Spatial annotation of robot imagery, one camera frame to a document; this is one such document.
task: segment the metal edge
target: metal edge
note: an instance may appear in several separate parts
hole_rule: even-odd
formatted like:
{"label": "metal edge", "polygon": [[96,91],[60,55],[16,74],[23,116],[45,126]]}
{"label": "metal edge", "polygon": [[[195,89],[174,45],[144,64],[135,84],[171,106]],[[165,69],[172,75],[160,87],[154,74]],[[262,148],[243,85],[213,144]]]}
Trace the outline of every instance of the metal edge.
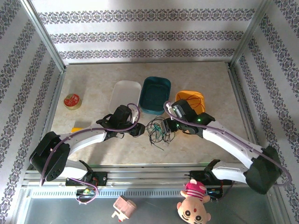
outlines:
{"label": "metal edge", "polygon": [[60,72],[65,70],[65,64],[60,57],[55,45],[53,44],[50,35],[48,34],[47,29],[43,25],[43,22],[38,16],[37,11],[35,10],[32,2],[30,0],[20,0],[23,7],[25,8],[29,18],[31,19],[32,23],[34,24],[37,33],[39,34],[41,40],[47,47],[47,50],[49,51],[51,57],[55,61],[56,65],[58,66],[58,69]]}
{"label": "metal edge", "polygon": [[238,60],[240,59],[243,51],[247,46],[247,43],[250,41],[253,33],[255,32],[260,21],[262,20],[271,2],[272,0],[261,0],[261,3],[257,7],[256,12],[254,13],[242,39],[240,40],[238,47],[236,48],[233,54],[232,60],[230,61],[231,68],[233,68],[237,64]]}
{"label": "metal edge", "polygon": [[[249,119],[249,111],[247,111],[245,106],[245,101],[242,97],[241,87],[236,79],[235,71],[232,69],[228,69],[228,74],[231,79],[231,83],[233,86],[233,90],[235,93],[235,97],[239,106],[239,110],[241,113],[241,117],[244,123],[244,127],[246,133],[248,135],[249,141],[257,144],[257,138],[255,136],[255,132],[253,131],[253,127],[250,123]],[[267,193],[268,203],[271,207],[271,211],[273,214],[273,218],[275,223],[279,224],[291,224],[290,217],[288,215],[287,209],[285,207],[285,203],[282,199],[281,192],[278,187],[272,187]]]}
{"label": "metal edge", "polygon": [[[125,196],[130,198],[174,198],[182,197],[178,188],[163,188],[163,189],[99,189],[97,198],[118,198],[119,196]],[[32,198],[42,199],[65,199],[74,198],[76,196],[76,189],[53,189],[53,190],[32,190]]]}
{"label": "metal edge", "polygon": [[273,218],[276,223],[291,224],[289,214],[278,187],[272,187],[267,194]]}
{"label": "metal edge", "polygon": [[31,201],[31,190],[21,189],[17,200],[17,206],[10,221],[11,224],[23,224],[27,216]]}
{"label": "metal edge", "polygon": [[[94,171],[108,172],[108,180],[106,186],[99,189],[164,189],[164,188],[182,188],[188,182],[190,177],[186,176],[191,170],[204,170],[201,164],[198,166],[170,166],[156,168],[109,168],[101,166],[101,168],[93,169]],[[24,189],[40,189],[40,174],[38,171],[27,171],[24,177],[22,188]],[[247,187],[248,185],[237,183],[235,187]],[[51,191],[54,189],[70,189],[73,187],[65,186],[65,178],[57,178],[50,182],[45,182],[42,191]]]}
{"label": "metal edge", "polygon": [[237,81],[236,78],[236,74],[233,70],[228,69],[228,75],[233,87],[233,91],[235,94],[235,98],[240,110],[240,114],[241,114],[241,118],[245,127],[245,131],[248,137],[248,140],[251,141],[252,143],[257,144],[257,140],[256,140],[256,136],[254,134],[254,130],[253,127],[250,123],[250,119],[249,119],[249,111],[247,111],[246,106],[245,106],[245,101],[242,97],[242,92],[241,92],[241,88],[239,86],[239,83]]}
{"label": "metal edge", "polygon": [[89,165],[91,168],[135,168],[135,167],[146,167],[146,168],[171,168],[171,167],[206,167],[209,162],[201,162],[201,163],[136,163],[136,164],[106,164],[106,165]]}
{"label": "metal edge", "polygon": [[[231,57],[227,57],[227,60],[225,60],[225,63],[229,63],[231,61]],[[132,62],[83,62],[83,63],[68,63],[67,66],[69,65],[92,65],[92,64],[158,64],[158,63],[200,63],[200,62],[223,62],[222,59],[216,58],[215,60],[204,60],[204,61],[192,61],[192,60],[186,60],[183,62],[176,62],[176,61],[168,61],[168,60],[160,60],[160,61],[155,61],[157,58],[147,58],[150,59],[151,61],[132,61]]]}
{"label": "metal edge", "polygon": [[58,81],[58,84],[57,84],[58,86],[55,90],[54,97],[53,97],[53,102],[51,104],[51,108],[50,108],[50,111],[49,111],[49,114],[48,114],[48,118],[47,118],[47,121],[46,121],[46,124],[45,124],[45,128],[43,130],[43,136],[46,133],[51,131],[52,123],[53,123],[53,120],[54,120],[54,115],[55,115],[57,104],[58,104],[59,97],[60,97],[60,92],[61,92],[61,89],[62,89],[62,86],[63,86],[63,83],[64,83],[65,73],[66,73],[66,71],[62,71],[60,73],[59,81]]}

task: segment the doll face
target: doll face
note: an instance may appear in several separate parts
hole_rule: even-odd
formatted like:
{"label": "doll face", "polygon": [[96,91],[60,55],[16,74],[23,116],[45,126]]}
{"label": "doll face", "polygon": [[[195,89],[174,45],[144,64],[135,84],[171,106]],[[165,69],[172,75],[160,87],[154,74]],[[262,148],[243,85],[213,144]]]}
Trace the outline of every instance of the doll face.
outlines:
{"label": "doll face", "polygon": [[206,224],[211,219],[203,203],[195,197],[187,197],[182,203],[179,203],[178,214],[190,224]]}

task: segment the teal plastic container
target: teal plastic container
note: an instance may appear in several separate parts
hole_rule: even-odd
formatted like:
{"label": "teal plastic container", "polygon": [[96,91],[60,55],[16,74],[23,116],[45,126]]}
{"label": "teal plastic container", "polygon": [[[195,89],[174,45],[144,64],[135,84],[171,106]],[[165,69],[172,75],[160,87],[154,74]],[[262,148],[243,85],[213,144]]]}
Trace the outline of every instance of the teal plastic container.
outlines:
{"label": "teal plastic container", "polygon": [[167,78],[148,77],[144,80],[139,105],[143,112],[161,115],[163,105],[169,100],[171,82]]}

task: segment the marble tabletop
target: marble tabletop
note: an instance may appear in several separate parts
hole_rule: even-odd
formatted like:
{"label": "marble tabletop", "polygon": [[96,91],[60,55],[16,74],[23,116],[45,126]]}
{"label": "marble tabletop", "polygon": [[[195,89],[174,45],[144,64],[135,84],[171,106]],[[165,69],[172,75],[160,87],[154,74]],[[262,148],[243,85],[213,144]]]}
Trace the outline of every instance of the marble tabletop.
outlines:
{"label": "marble tabletop", "polygon": [[[57,134],[69,133],[75,126],[88,127],[109,114],[108,105],[118,81],[136,81],[142,86],[145,78],[157,76],[171,81],[170,100],[174,101],[180,90],[201,92],[206,112],[247,139],[224,62],[85,64],[69,65],[66,71],[52,124],[52,131]],[[63,104],[70,93],[83,99],[81,107],[75,111]],[[139,122],[146,125],[154,118],[155,115],[142,113]],[[83,148],[70,159],[84,160],[88,164],[198,163],[212,159],[238,162],[214,143],[182,132],[177,132],[170,144],[158,145],[163,150],[150,145],[147,132],[138,138],[126,134],[123,139],[114,138]]]}

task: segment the plush doll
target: plush doll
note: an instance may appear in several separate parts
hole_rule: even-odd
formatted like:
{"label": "plush doll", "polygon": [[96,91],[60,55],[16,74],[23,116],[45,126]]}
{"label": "plush doll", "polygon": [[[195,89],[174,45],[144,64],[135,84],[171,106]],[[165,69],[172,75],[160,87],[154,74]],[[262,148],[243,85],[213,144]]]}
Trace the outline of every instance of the plush doll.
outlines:
{"label": "plush doll", "polygon": [[210,213],[206,212],[204,203],[210,201],[206,195],[206,188],[201,183],[191,179],[186,184],[185,191],[181,191],[185,200],[177,204],[179,216],[190,224],[206,224],[211,219]]}

